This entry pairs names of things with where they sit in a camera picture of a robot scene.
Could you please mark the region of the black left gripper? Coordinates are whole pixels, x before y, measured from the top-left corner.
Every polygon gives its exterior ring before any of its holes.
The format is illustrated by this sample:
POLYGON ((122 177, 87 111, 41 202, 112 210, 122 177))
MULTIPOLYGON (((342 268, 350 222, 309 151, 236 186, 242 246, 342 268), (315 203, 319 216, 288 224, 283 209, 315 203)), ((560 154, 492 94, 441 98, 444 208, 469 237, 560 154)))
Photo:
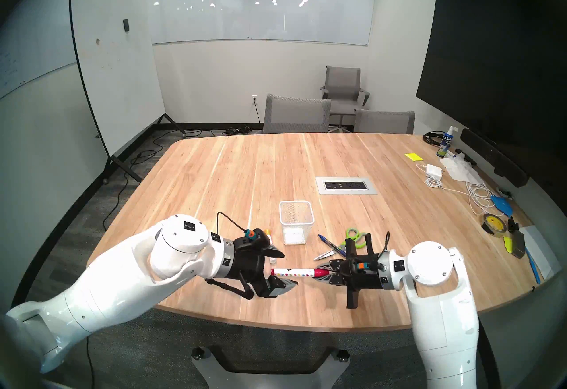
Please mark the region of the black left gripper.
POLYGON ((276 298, 285 294, 298 285, 298 282, 265 276, 265 257, 270 259, 283 259, 285 254, 275 247, 261 249, 261 253, 254 251, 236 251, 232 264, 232 279, 238 280, 243 290, 236 289, 235 294, 251 300, 254 296, 262 298, 276 298))

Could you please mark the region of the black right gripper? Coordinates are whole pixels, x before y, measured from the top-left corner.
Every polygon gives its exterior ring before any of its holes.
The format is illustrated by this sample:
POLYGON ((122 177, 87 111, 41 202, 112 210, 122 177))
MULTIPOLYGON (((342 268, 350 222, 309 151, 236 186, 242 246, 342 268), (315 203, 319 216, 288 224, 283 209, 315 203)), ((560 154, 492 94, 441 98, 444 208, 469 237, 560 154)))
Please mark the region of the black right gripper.
POLYGON ((317 277, 317 281, 333 286, 346 286, 346 308, 356 309, 358 307, 358 294, 360 290, 382 289, 382 280, 379 276, 380 258, 386 251, 383 247, 379 254, 375 254, 371 243, 371 237, 366 237, 367 255, 358 256, 355 241, 346 237, 345 259, 329 259, 320 269, 327 272, 340 272, 340 274, 327 274, 317 277))

